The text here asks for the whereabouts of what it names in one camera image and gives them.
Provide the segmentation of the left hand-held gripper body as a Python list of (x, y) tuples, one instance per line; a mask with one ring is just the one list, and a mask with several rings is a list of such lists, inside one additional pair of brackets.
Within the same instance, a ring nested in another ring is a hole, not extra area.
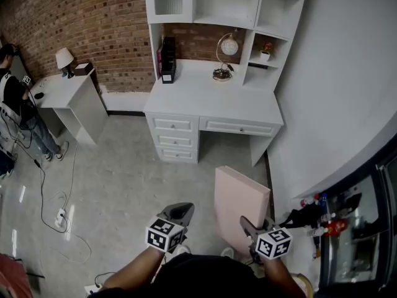
[(161, 212), (155, 215), (146, 227), (146, 245), (163, 253), (173, 253), (187, 238), (186, 218), (186, 211)]

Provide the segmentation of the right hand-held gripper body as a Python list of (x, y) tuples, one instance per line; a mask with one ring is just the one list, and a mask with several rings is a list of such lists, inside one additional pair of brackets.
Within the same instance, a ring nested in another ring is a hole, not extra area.
[(277, 228), (268, 232), (254, 229), (251, 240), (249, 253), (254, 260), (280, 258), (289, 252), (292, 245), (292, 235), (286, 228)]

